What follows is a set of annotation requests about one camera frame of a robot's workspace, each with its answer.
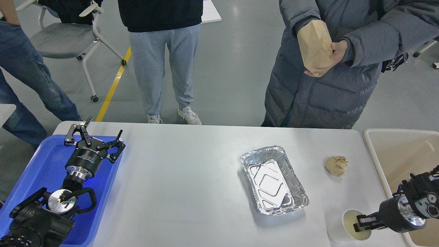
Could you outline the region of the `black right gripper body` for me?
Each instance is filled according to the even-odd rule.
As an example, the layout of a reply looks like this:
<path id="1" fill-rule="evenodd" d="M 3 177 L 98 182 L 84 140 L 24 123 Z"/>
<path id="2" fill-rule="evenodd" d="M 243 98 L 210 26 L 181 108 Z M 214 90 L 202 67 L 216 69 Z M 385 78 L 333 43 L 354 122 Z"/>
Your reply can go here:
<path id="1" fill-rule="evenodd" d="M 405 196 L 393 197 L 382 202 L 377 219 L 397 233 L 406 233 L 426 227 L 426 220 L 414 214 Z"/>

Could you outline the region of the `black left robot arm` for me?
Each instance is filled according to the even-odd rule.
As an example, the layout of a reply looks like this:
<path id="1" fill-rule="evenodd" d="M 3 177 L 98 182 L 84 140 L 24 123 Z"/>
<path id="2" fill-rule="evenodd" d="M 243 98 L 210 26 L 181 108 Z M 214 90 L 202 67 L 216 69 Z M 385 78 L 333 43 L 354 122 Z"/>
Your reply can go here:
<path id="1" fill-rule="evenodd" d="M 85 247 L 96 234 L 125 148 L 89 136 L 91 119 L 44 139 L 1 208 L 2 247 Z"/>

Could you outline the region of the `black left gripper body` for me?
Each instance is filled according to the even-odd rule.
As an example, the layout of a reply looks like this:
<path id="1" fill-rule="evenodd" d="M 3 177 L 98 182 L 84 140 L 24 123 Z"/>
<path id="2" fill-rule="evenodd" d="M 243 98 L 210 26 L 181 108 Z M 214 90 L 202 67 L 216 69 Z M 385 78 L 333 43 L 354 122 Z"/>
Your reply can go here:
<path id="1" fill-rule="evenodd" d="M 65 165 L 67 174 L 81 179 L 94 178 L 110 147 L 105 147 L 105 143 L 100 139 L 92 139 L 90 147 L 85 141 L 74 144 L 72 139 L 69 142 L 65 141 L 65 146 L 69 145 L 74 146 L 75 150 Z"/>

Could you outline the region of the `person left hand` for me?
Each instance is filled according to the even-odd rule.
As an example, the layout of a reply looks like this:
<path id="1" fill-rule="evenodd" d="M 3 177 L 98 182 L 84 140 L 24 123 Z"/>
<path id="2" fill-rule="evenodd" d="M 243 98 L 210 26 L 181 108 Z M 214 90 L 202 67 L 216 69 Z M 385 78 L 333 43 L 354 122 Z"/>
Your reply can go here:
<path id="1" fill-rule="evenodd" d="M 325 68 L 312 69 L 311 71 L 306 70 L 304 73 L 310 77 L 323 77 L 330 69 L 332 69 L 336 64 L 340 63 L 347 51 L 348 44 L 346 40 L 341 40 L 339 42 L 331 42 L 331 49 L 333 50 L 333 60 L 331 65 Z"/>

